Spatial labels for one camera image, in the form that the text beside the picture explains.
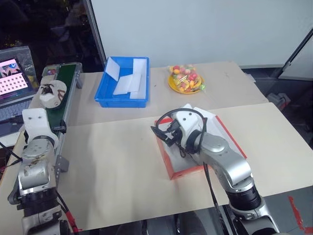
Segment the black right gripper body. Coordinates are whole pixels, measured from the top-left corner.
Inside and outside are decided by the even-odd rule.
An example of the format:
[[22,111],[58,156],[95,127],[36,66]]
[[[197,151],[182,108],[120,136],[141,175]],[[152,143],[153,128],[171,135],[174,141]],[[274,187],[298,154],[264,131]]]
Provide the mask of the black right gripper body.
[[166,132],[169,138],[174,139],[175,145],[177,145],[178,147],[182,147],[181,140],[183,137],[183,133],[181,130],[181,125],[177,120],[174,120],[169,124],[168,128],[166,129]]

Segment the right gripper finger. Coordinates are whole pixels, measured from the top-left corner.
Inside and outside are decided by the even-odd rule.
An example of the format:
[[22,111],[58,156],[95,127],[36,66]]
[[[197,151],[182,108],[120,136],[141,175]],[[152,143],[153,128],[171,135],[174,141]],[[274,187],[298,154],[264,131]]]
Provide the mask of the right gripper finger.
[[163,141],[168,147],[171,147],[174,144],[174,139],[169,138],[166,134],[158,134],[157,137]]
[[168,136],[166,135],[167,132],[160,130],[156,126],[151,126],[151,130],[153,133],[158,137],[158,138],[167,138]]

